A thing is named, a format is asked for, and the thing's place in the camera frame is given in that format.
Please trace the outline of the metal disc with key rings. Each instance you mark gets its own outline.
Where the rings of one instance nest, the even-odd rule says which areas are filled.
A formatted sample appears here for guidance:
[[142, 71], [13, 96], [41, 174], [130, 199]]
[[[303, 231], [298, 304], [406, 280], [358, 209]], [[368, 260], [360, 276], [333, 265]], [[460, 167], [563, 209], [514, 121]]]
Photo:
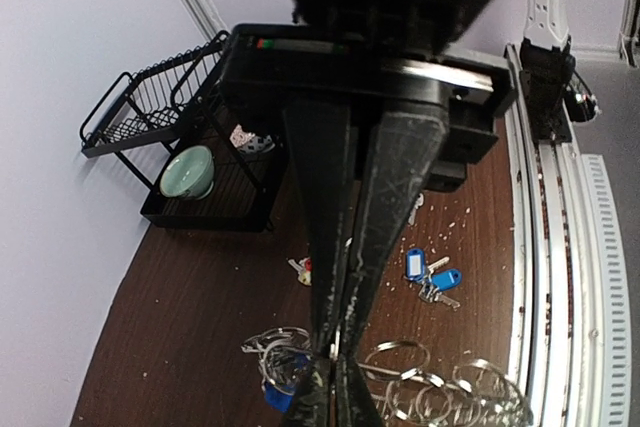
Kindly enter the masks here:
[[[309, 357], [309, 333], [278, 327], [251, 336], [241, 351], [258, 358], [261, 383], [281, 379], [275, 361], [294, 353]], [[430, 352], [415, 341], [375, 346], [359, 363], [371, 397], [386, 426], [531, 426], [533, 413], [519, 387], [496, 365], [476, 358], [454, 366], [446, 378], [426, 370]]]

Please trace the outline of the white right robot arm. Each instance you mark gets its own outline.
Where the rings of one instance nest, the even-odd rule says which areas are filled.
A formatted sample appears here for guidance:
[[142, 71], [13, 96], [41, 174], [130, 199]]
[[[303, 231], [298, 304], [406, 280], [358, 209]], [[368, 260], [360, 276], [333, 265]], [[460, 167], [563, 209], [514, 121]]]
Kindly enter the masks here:
[[[294, 0], [290, 26], [241, 24], [221, 91], [247, 130], [282, 133], [312, 259], [312, 349], [353, 353], [385, 264], [438, 161], [493, 144], [515, 77], [455, 42], [491, 0]], [[527, 0], [525, 55], [568, 79], [564, 0]]]

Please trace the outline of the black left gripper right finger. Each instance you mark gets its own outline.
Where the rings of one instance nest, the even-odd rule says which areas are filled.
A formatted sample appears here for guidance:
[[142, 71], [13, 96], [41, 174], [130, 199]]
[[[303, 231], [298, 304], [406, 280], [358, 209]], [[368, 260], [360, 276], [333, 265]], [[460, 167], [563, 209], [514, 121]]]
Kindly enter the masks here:
[[363, 372], [353, 357], [345, 355], [338, 357], [335, 389], [337, 426], [382, 427], [384, 425]]

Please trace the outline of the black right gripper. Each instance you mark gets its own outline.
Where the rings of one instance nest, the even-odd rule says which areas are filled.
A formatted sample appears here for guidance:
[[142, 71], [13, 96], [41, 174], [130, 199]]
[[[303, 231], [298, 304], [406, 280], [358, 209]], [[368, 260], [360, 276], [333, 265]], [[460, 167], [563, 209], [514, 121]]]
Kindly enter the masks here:
[[[442, 86], [447, 107], [400, 102], [382, 114], [391, 101], [427, 101], [430, 81]], [[340, 353], [355, 354], [388, 258], [425, 182], [430, 191], [457, 190], [468, 165], [497, 142], [496, 122], [515, 99], [511, 63], [455, 45], [438, 56], [399, 54], [310, 27], [239, 24], [225, 47], [220, 91], [243, 129], [259, 136], [285, 134], [284, 110], [312, 263], [312, 345], [330, 346], [341, 306]], [[365, 129], [381, 117], [369, 138], [347, 271], [350, 109], [323, 101], [285, 108], [298, 96], [346, 99], [354, 123]]]

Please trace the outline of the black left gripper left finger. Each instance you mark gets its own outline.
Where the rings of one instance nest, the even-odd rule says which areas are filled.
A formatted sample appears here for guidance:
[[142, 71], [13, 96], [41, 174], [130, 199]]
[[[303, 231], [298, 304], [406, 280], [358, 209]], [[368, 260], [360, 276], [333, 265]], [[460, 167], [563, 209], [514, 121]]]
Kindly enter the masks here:
[[331, 423], [333, 364], [329, 359], [313, 359], [303, 376], [281, 426], [328, 427]]

